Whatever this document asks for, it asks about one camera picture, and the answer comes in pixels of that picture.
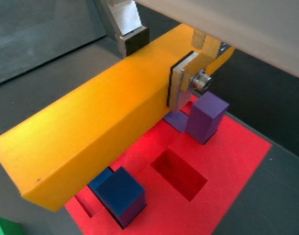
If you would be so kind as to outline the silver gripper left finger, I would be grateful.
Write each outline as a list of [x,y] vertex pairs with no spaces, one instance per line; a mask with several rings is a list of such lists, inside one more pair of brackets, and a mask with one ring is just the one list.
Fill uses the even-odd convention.
[[118,48],[127,57],[150,43],[150,28],[142,24],[134,0],[100,0],[111,21]]

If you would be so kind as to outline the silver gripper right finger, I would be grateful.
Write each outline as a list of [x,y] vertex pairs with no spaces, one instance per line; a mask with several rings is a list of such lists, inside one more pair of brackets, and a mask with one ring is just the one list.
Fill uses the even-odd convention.
[[172,112],[187,104],[192,91],[204,91],[211,82],[206,67],[216,59],[220,42],[215,40],[214,45],[207,44],[207,35],[195,29],[191,45],[194,50],[171,67],[167,105]]

